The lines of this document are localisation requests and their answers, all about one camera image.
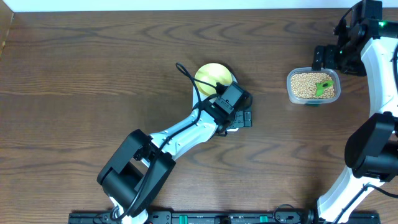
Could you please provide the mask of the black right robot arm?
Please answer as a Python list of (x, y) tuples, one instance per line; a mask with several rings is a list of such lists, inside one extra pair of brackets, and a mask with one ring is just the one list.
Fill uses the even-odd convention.
[(335, 45), (317, 46), (312, 70), (323, 68), (368, 79), (369, 119), (347, 140), (345, 168), (317, 200), (313, 223), (347, 223), (373, 190), (397, 176), (397, 23), (382, 18), (382, 2), (362, 0), (334, 28)]

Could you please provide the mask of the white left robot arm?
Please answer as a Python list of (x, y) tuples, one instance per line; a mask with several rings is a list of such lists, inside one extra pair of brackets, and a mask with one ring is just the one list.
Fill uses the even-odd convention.
[(127, 135), (97, 176), (114, 203), (109, 217), (116, 223), (144, 223), (147, 207), (160, 192), (176, 160), (215, 135), (225, 136), (236, 114), (248, 110), (252, 97), (213, 94), (197, 99), (192, 113), (174, 126), (150, 135), (137, 129)]

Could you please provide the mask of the green plastic measuring scoop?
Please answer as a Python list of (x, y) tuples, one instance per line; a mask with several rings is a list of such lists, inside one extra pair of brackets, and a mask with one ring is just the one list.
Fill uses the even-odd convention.
[(330, 88), (333, 84), (334, 84), (333, 80), (327, 80), (323, 83), (316, 83), (317, 90), (315, 96), (321, 96), (322, 94), (324, 94), (324, 91), (327, 88)]

